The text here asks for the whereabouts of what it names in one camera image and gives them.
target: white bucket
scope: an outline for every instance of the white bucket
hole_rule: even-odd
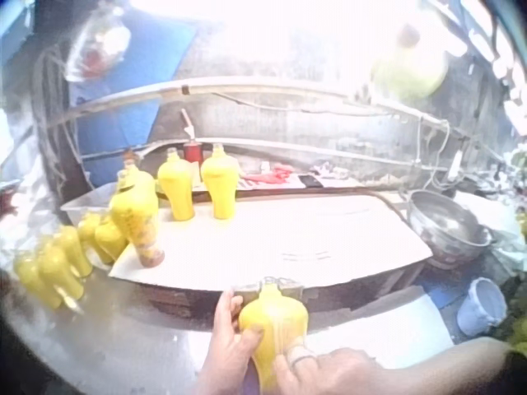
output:
[[[487,332],[505,319],[507,305],[500,288],[488,278],[470,283],[469,294],[458,311],[458,325],[465,335]]]

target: metal rail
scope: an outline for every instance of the metal rail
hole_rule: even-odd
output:
[[[168,81],[159,84],[142,86],[139,88],[122,91],[113,95],[92,100],[84,105],[70,109],[60,118],[48,124],[48,128],[71,121],[88,114],[99,113],[108,109],[116,109],[124,105],[140,103],[146,100],[163,100],[164,102],[182,99],[190,95],[208,95],[217,93],[269,93],[283,95],[300,95],[310,98],[340,100],[345,105],[362,105],[351,99],[352,92],[344,91],[342,88],[329,86],[311,81],[284,80],[274,77],[201,77],[189,78],[178,81]],[[421,119],[423,123],[432,126],[442,132],[446,132],[448,122],[438,119],[430,114],[423,113],[417,109],[401,105],[393,100],[374,98],[374,107],[401,114],[404,116]],[[461,137],[474,139],[471,133],[456,127],[450,127],[451,131]],[[490,147],[482,142],[478,144],[493,158],[503,161]]]

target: bottle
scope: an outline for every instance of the bottle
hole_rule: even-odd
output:
[[[63,298],[58,292],[40,278],[39,268],[32,253],[28,251],[18,253],[13,269],[20,283],[49,307],[57,309],[62,304]]]
[[[175,148],[169,148],[166,153],[166,162],[157,171],[157,179],[170,201],[174,219],[187,221],[194,216],[190,163],[181,159]]]
[[[158,210],[156,194],[138,188],[137,174],[127,170],[118,172],[118,191],[110,200],[110,215],[135,247],[144,267],[155,267],[165,259],[165,252],[157,242]]]
[[[87,277],[93,271],[93,265],[86,257],[81,246],[81,240],[74,226],[61,226],[56,235],[57,245],[66,254],[69,263],[74,267],[79,277]]]
[[[222,144],[214,144],[212,156],[201,166],[201,175],[218,220],[234,216],[239,173],[238,161],[223,151]]]
[[[73,275],[63,249],[53,241],[45,243],[38,253],[40,277],[56,290],[61,290],[75,300],[84,295],[84,286]]]
[[[127,170],[130,174],[136,175],[136,184],[141,188],[146,188],[148,190],[156,191],[156,181],[152,175],[146,171],[140,170],[135,164],[134,159],[124,160],[124,169]]]
[[[128,245],[117,225],[110,216],[105,216],[96,228],[96,242],[112,259],[117,261]]]
[[[93,249],[99,256],[101,262],[105,265],[111,265],[114,260],[96,241],[96,229],[99,224],[100,215],[94,212],[87,212],[77,227],[79,238],[85,251]]]
[[[273,362],[277,355],[303,342],[307,334],[308,314],[298,300],[283,296],[276,283],[262,284],[259,298],[248,303],[238,318],[240,330],[253,325],[263,328],[263,339],[253,354],[258,371],[260,392],[276,387]]]

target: red object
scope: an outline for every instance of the red object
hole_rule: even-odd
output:
[[[255,181],[257,183],[266,184],[284,184],[293,172],[293,168],[290,165],[276,164],[273,168],[272,173],[268,174],[246,174],[244,179],[249,181]]]
[[[189,162],[203,163],[203,145],[201,142],[186,142],[183,145],[184,158]]]

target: plastic bag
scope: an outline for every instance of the plastic bag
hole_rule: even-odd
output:
[[[82,82],[104,76],[123,59],[130,30],[121,21],[123,9],[103,5],[92,12],[72,43],[64,77]]]

